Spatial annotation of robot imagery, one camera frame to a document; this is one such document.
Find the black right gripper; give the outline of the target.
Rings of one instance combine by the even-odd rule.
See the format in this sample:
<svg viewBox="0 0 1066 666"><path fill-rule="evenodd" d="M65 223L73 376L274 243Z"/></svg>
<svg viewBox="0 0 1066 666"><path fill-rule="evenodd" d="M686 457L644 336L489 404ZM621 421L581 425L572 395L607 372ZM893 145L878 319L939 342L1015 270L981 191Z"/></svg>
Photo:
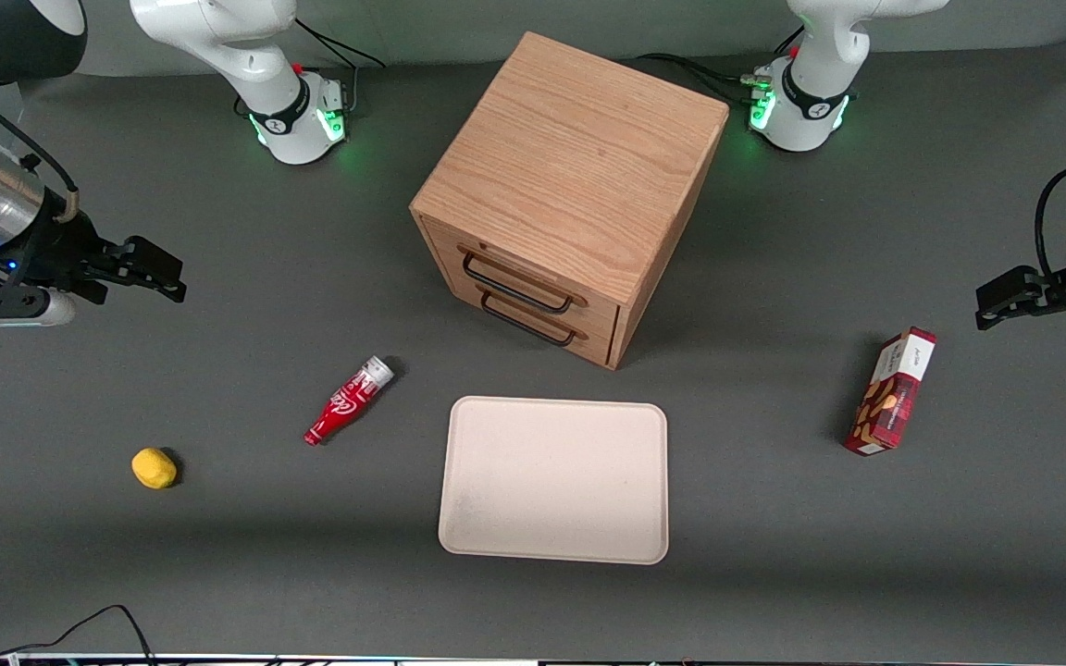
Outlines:
<svg viewBox="0 0 1066 666"><path fill-rule="evenodd" d="M38 220L21 235L0 246L0 286L29 285L55 288L103 302L106 283L140 287L182 303L185 283L183 262L143 237L128 237L122 261L112 251L116 244L98 235L87 215L67 223ZM143 277L127 277L122 264Z"/></svg>

